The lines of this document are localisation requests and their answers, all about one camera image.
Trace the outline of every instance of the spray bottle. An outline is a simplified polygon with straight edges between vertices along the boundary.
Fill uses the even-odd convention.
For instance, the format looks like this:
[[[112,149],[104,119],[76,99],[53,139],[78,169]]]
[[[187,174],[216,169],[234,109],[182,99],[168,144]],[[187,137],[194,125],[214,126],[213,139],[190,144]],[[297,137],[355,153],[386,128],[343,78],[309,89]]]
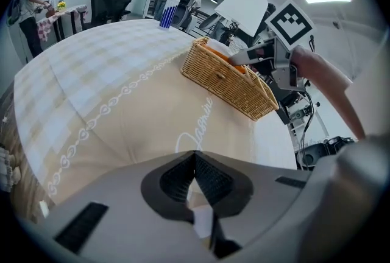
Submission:
[[[164,30],[169,29],[179,2],[180,2],[180,0],[166,0],[163,16],[162,16],[161,21],[160,21],[160,28],[161,29],[164,29]]]

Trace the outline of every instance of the orange object in basket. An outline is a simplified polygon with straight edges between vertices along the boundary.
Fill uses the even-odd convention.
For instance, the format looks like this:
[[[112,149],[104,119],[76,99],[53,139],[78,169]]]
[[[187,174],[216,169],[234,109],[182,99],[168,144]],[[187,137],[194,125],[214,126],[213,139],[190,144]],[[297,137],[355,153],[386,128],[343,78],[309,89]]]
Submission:
[[[209,47],[209,46],[203,46],[204,48],[208,49],[209,51],[211,51],[212,53],[214,53],[215,55],[217,55],[218,57],[221,57],[224,61],[228,61],[228,57],[222,53],[219,53],[218,51],[214,50],[212,47]],[[240,73],[242,74],[245,74],[246,73],[246,70],[245,70],[245,67],[244,66],[234,66],[235,69],[237,69]]]

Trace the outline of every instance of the white paper card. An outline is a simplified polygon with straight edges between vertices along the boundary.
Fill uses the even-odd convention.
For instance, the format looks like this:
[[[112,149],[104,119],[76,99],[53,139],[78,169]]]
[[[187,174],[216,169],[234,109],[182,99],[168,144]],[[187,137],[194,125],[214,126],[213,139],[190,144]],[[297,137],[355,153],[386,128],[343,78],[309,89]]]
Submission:
[[[289,51],[315,30],[313,22],[293,0],[287,0],[283,3],[266,20],[266,24]]]

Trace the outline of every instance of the checkered cloth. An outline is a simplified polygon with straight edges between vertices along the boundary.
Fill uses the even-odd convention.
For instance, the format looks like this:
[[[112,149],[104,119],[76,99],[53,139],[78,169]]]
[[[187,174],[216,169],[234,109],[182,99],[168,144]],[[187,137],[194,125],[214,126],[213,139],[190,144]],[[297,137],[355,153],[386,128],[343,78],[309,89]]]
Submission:
[[[47,188],[51,165],[74,154],[68,141],[83,139],[79,129],[102,98],[150,65],[188,50],[192,40],[177,29],[159,29],[154,20],[111,23],[62,40],[17,73],[19,136],[39,182]]]
[[[85,20],[85,15],[88,14],[87,6],[85,4],[77,5],[74,7],[70,7],[64,10],[61,10],[50,16],[49,18],[43,18],[37,21],[38,26],[38,36],[41,41],[47,41],[48,35],[51,32],[51,28],[56,20],[58,20],[63,15],[70,15],[71,12],[74,13],[74,17],[77,18],[80,12],[85,12],[83,14],[83,19]]]

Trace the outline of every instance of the blue label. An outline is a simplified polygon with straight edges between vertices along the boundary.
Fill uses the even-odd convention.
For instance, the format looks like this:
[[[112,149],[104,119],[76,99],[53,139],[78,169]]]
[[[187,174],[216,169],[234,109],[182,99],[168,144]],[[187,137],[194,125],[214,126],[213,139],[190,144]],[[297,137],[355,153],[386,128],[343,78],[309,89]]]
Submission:
[[[176,12],[176,8],[177,8],[177,6],[168,7],[167,9],[164,10],[163,16],[162,16],[161,21],[160,21],[160,27],[162,27],[162,28],[169,28],[170,27],[172,20],[173,20],[173,16],[175,15],[175,12]]]

